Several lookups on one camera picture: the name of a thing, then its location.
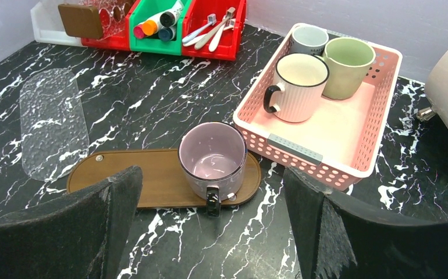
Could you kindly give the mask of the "white ribbed mug black rim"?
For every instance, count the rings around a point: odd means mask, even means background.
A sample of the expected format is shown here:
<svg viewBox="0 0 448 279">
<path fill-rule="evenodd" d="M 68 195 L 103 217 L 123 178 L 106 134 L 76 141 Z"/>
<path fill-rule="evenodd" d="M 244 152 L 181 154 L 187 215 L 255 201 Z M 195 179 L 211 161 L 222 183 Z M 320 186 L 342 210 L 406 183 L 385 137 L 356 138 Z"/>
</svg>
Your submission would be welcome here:
<svg viewBox="0 0 448 279">
<path fill-rule="evenodd" d="M 308 120 L 319 106 L 329 76 L 328 65 L 319 56 L 282 56 L 264 93 L 264 110 L 291 123 Z"/>
</svg>

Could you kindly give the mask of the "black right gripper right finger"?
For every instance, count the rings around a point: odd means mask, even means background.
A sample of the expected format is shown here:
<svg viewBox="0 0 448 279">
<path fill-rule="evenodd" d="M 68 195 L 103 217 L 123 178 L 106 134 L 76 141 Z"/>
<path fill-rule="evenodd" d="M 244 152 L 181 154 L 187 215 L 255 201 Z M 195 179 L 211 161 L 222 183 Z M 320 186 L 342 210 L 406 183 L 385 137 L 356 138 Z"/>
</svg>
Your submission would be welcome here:
<svg viewBox="0 0 448 279">
<path fill-rule="evenodd" d="M 283 185 L 303 278 L 448 278 L 448 221 L 376 208 L 296 167 Z"/>
</svg>

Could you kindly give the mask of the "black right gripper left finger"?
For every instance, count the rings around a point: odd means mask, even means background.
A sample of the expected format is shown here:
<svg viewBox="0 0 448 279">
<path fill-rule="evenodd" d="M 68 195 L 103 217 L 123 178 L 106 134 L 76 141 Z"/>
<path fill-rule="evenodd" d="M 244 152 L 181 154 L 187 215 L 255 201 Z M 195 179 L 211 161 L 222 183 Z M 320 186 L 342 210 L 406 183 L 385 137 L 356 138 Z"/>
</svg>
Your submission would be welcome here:
<svg viewBox="0 0 448 279">
<path fill-rule="evenodd" d="M 0 217 L 0 278 L 116 278 L 142 187 L 130 166 Z"/>
</svg>

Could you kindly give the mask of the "purple mug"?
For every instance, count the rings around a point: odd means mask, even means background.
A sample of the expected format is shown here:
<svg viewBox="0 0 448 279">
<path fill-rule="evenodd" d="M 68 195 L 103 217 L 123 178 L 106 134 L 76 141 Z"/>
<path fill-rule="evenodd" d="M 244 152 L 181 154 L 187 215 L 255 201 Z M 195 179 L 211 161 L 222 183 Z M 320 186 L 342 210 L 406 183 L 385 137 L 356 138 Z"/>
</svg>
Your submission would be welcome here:
<svg viewBox="0 0 448 279">
<path fill-rule="evenodd" d="M 207 215 L 219 217 L 222 202 L 244 181 L 247 144 L 241 132 L 219 121 L 198 124 L 183 136 L 177 157 L 191 189 L 205 200 Z"/>
</svg>

